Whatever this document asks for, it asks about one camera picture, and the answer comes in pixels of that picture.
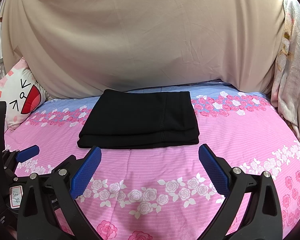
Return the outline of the black pants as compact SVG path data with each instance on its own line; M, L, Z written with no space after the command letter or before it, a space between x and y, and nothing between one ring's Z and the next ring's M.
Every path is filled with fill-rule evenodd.
M196 145L190 93L125 93L107 89L91 110L77 146L136 150Z

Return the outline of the white cartoon face pillow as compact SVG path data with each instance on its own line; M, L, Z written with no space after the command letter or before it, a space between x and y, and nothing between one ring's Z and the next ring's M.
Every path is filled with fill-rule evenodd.
M47 98L47 92L21 58L0 80L0 101L6 102L6 129L20 126Z

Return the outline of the pink floral bed sheet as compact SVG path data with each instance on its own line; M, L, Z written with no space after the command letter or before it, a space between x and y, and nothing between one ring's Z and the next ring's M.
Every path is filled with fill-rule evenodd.
M222 82L168 91L189 91L201 144L245 173L270 172L288 234L300 219L300 142L266 96ZM70 155L85 156L78 135L96 102L96 97L51 100L7 131L7 149L40 149L17 166L16 174L49 173ZM197 239L223 201L198 159L197 145L103 150L99 167L77 198L104 239Z

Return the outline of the beige headboard cover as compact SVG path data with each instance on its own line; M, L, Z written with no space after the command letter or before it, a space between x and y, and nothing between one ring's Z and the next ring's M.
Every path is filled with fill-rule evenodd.
M267 93L283 0L5 0L6 69L24 58L54 98L220 79Z

